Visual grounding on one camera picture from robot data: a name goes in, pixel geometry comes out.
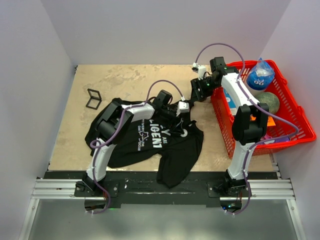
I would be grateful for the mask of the black printed t-shirt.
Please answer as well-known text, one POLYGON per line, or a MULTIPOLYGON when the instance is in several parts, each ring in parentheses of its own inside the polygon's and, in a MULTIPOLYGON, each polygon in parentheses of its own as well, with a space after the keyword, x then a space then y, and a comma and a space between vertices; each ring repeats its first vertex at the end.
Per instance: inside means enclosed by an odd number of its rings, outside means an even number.
MULTIPOLYGON (((123 105, 141 103, 141 101, 123 101, 120 98, 114 98, 112 101, 123 105)), ((91 149, 92 156, 93 150, 90 142, 96 138, 93 127, 102 111, 94 118, 85 136, 85 142, 91 149)), ((164 184, 169 189, 177 186, 187 177, 197 162, 204 141, 204 133, 197 127, 196 121, 191 120, 191 114, 189 112, 183 114, 183 119, 183 128, 188 132, 186 137, 170 135, 154 119, 133 122, 124 139, 113 150, 107 167, 113 169, 126 167, 158 154, 161 158, 157 171, 157 182, 164 184)))

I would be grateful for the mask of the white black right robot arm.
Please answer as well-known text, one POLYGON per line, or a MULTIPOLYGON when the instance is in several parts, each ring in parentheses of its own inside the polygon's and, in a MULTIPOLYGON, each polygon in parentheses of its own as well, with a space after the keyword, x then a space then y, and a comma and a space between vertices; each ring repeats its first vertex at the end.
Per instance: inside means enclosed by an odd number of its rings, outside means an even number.
POLYGON ((211 59, 210 68, 211 74, 207 75, 206 66, 193 63, 192 70, 198 77, 191 80, 191 101, 202 102, 215 89, 222 87, 235 103, 237 112, 231 127, 235 149, 222 184, 215 187, 218 193, 233 197, 247 187, 251 157, 257 143, 267 132, 269 107, 255 99, 237 68, 227 66, 223 57, 211 59))

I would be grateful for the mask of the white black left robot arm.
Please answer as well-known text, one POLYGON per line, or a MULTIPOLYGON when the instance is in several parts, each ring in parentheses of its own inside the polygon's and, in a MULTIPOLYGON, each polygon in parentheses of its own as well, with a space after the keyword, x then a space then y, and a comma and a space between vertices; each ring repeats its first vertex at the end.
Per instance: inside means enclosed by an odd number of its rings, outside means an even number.
POLYGON ((156 120, 168 131, 169 135, 184 136, 183 114, 190 111, 190 105, 182 96, 174 106, 169 105, 172 95, 161 90, 153 100, 136 104, 121 104, 112 101, 93 125, 95 139, 89 146, 92 161, 82 177, 86 191, 99 196, 107 190, 103 187, 106 168, 115 147, 125 138, 132 123, 141 120, 156 120))

